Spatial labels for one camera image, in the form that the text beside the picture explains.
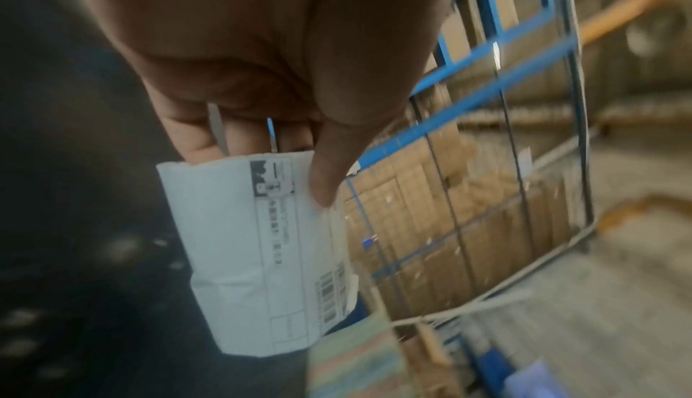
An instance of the wire cage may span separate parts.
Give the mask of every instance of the wire cage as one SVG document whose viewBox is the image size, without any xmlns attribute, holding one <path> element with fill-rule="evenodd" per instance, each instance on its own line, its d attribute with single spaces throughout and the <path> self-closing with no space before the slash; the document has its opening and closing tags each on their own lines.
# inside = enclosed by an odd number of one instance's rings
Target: wire cage
<svg viewBox="0 0 692 398">
<path fill-rule="evenodd" d="M 593 225 L 574 2 L 537 1 L 512 26 L 496 0 L 456 0 L 453 12 L 479 26 L 457 20 L 468 53 L 453 56 L 443 26 L 437 68 L 340 190 L 351 260 L 372 273 L 393 319 L 489 296 Z M 569 94 L 546 108 L 562 124 L 552 139 L 522 131 L 539 109 L 509 105 L 545 73 L 561 74 Z"/>
</svg>

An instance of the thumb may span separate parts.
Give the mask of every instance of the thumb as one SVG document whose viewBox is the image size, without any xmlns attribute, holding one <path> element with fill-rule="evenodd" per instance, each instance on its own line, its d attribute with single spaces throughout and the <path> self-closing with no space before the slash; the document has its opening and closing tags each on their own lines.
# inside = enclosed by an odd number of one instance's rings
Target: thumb
<svg viewBox="0 0 692 398">
<path fill-rule="evenodd" d="M 310 166 L 310 190 L 315 201 L 328 208 L 351 166 L 387 123 L 376 126 L 324 124 Z"/>
</svg>

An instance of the white package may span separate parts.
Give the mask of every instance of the white package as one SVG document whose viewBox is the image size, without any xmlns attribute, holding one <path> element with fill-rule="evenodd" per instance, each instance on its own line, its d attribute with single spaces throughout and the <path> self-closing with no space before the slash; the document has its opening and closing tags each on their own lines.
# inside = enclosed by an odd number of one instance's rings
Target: white package
<svg viewBox="0 0 692 398">
<path fill-rule="evenodd" d="M 342 204 L 326 210 L 313 201 L 312 156 L 157 166 L 192 291 L 223 353 L 307 348 L 354 307 Z"/>
</svg>

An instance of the finger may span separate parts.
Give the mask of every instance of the finger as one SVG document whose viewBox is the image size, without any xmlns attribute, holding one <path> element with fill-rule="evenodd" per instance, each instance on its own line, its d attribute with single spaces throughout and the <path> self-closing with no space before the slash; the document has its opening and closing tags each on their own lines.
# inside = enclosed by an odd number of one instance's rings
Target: finger
<svg viewBox="0 0 692 398">
<path fill-rule="evenodd" d="M 310 189 L 319 205 L 332 206 L 348 170 L 388 122 L 366 127 L 324 124 L 310 166 Z"/>
<path fill-rule="evenodd" d="M 223 108 L 221 118 L 230 156 L 268 154 L 272 151 L 266 120 L 235 117 Z"/>
<path fill-rule="evenodd" d="M 204 102 L 172 99 L 146 81 L 144 87 L 173 147 L 186 162 L 196 165 L 224 157 L 211 131 Z"/>
<path fill-rule="evenodd" d="M 302 152 L 315 146 L 308 122 L 274 122 L 279 152 Z"/>
</svg>

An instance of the floor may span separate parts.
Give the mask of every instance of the floor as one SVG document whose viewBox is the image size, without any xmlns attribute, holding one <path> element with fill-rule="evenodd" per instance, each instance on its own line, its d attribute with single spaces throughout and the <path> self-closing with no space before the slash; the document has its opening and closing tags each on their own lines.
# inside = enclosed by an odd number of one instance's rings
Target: floor
<svg viewBox="0 0 692 398">
<path fill-rule="evenodd" d="M 652 193 L 692 199 L 692 138 L 619 131 L 594 142 L 597 211 Z M 458 324 L 516 366 L 543 358 L 573 398 L 692 397 L 692 220 L 633 212 L 513 290 L 529 301 Z"/>
</svg>

